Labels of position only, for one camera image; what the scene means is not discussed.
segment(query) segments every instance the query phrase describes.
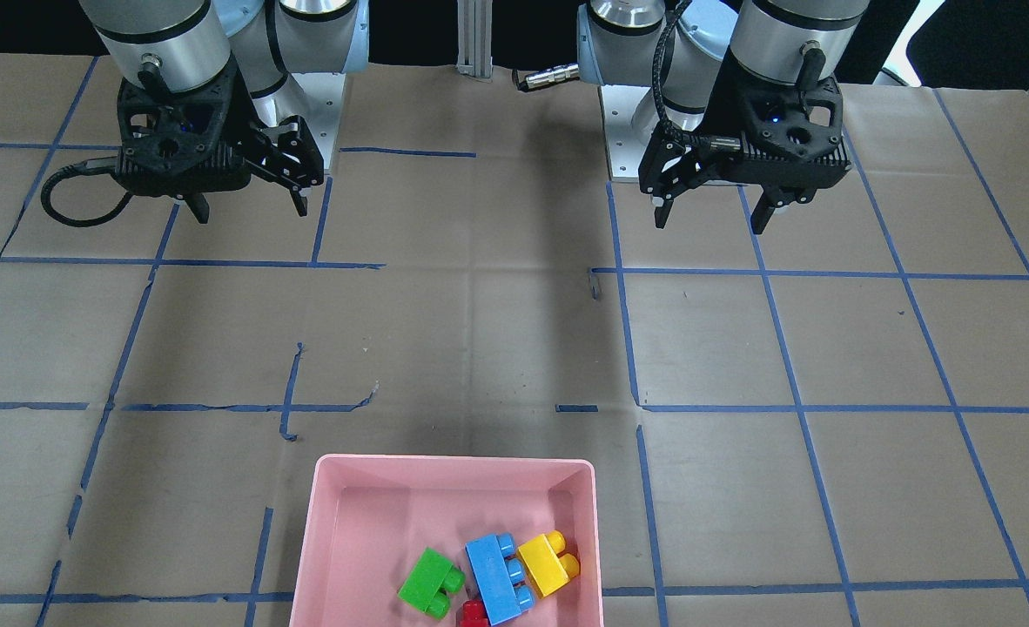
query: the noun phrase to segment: pink box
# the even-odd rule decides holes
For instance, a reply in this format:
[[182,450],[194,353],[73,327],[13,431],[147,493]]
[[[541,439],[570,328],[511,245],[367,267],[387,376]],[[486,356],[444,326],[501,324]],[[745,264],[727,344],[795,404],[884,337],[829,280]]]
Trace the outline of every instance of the pink box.
[[[291,627],[455,626],[476,592],[464,545],[509,532],[516,543],[559,530],[580,576],[517,627],[602,627],[596,479],[584,460],[325,455],[309,497]],[[467,574],[454,609],[437,620],[398,598],[423,549]]]

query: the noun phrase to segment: building block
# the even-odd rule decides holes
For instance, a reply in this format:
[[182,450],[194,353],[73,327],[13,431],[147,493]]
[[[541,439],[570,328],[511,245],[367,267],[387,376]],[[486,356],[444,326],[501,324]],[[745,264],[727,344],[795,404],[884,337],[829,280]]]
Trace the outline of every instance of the building block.
[[463,606],[460,607],[460,627],[491,627],[482,600],[464,601]]
[[419,612],[440,620],[449,614],[449,596],[464,587],[464,572],[452,560],[433,549],[426,549],[410,571],[398,598]]
[[514,558],[514,538],[510,533],[472,539],[464,545],[464,551],[491,624],[517,619],[534,606],[530,588],[520,586],[526,580],[526,572],[523,563]]
[[518,548],[518,556],[526,566],[526,581],[539,599],[565,586],[580,574],[580,562],[565,553],[565,535],[560,531],[542,533]]

